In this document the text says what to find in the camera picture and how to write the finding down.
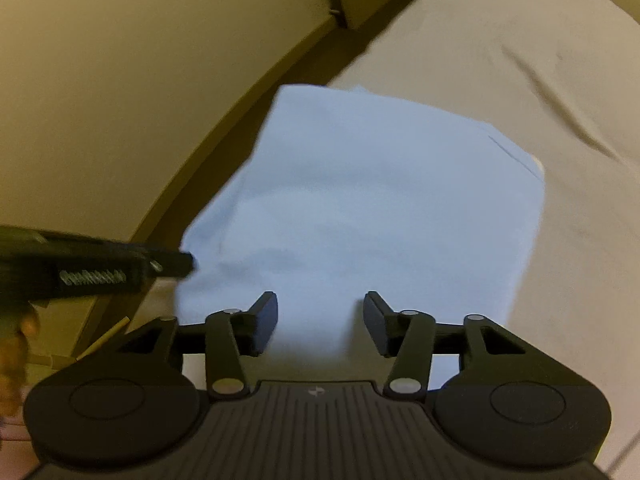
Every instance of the round pad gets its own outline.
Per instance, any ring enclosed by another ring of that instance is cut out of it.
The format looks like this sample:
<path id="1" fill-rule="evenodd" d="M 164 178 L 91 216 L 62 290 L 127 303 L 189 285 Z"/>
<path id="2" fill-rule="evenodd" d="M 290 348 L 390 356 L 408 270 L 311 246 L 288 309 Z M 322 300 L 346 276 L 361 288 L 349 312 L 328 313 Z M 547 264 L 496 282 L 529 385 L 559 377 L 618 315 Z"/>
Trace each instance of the round pad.
<path id="1" fill-rule="evenodd" d="M 149 355 L 110 353 L 34 386 L 24 420 L 39 454 L 81 468 L 125 467 L 162 453 L 193 427 L 199 395 Z"/>
<path id="2" fill-rule="evenodd" d="M 529 381 L 503 384 L 491 394 L 491 405 L 519 424 L 546 424 L 564 412 L 564 397 L 551 386 Z"/>

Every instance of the black tool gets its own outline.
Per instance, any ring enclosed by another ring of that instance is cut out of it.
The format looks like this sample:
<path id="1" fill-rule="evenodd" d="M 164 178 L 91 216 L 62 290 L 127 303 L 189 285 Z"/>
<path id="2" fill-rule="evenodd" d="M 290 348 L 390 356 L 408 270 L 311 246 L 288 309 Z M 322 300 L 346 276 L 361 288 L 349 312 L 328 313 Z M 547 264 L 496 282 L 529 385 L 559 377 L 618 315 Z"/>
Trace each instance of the black tool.
<path id="1" fill-rule="evenodd" d="M 30 303 L 139 292 L 148 280 L 184 278 L 188 253 L 0 225 L 0 338 L 18 330 Z"/>
<path id="2" fill-rule="evenodd" d="M 12 302 L 137 292 L 144 279 L 193 269 L 190 254 L 110 240 L 15 228 L 0 228 L 0 240 L 2 316 Z M 27 396 L 42 462 L 29 478 L 606 479 L 593 462 L 610 408 L 584 378 L 478 314 L 439 324 L 368 292 L 363 319 L 380 354 L 396 358 L 380 386 L 251 388 L 240 356 L 267 347 L 272 292 L 203 324 L 158 318 L 116 336 Z M 181 373 L 183 355 L 200 353 L 206 390 Z M 434 354 L 458 354 L 460 373 L 428 390 Z"/>

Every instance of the bed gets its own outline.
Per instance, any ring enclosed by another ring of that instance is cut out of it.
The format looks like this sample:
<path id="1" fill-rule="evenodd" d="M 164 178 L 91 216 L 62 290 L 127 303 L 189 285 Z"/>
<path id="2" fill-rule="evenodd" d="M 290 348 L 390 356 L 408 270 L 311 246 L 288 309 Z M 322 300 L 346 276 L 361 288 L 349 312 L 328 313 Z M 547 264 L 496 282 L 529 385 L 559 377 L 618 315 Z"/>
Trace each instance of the bed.
<path id="1" fill-rule="evenodd" d="M 487 121 L 542 162 L 508 327 L 604 391 L 611 466 L 640 430 L 640 26 L 609 0 L 415 0 L 330 86 L 355 85 Z"/>

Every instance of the floor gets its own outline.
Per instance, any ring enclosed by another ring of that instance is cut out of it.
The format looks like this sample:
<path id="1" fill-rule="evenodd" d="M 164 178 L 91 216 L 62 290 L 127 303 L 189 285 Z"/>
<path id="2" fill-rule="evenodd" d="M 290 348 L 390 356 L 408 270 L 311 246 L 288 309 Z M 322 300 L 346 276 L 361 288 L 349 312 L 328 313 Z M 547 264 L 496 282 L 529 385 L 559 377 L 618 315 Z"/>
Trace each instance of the floor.
<path id="1" fill-rule="evenodd" d="M 280 85 L 326 85 L 361 54 L 413 0 L 392 0 L 358 31 L 338 28 L 322 39 L 293 66 L 236 124 L 209 155 L 162 217 L 149 244 L 177 249 L 185 229 L 224 183 L 249 157 L 260 126 Z"/>

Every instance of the light blue cloth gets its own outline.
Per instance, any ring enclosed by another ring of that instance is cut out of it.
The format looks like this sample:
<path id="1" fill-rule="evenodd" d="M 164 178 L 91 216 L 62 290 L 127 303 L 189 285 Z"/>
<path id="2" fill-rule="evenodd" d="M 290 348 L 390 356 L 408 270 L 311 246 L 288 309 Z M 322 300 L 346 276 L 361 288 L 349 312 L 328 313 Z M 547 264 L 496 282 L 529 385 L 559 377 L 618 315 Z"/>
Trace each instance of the light blue cloth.
<path id="1" fill-rule="evenodd" d="M 256 378 L 383 381 L 361 301 L 462 323 L 507 321 L 542 212 L 529 154 L 489 124 L 362 91 L 283 86 L 251 159 L 184 235 L 198 270 L 177 289 L 181 323 L 280 309 Z M 457 373 L 434 362 L 431 387 Z"/>

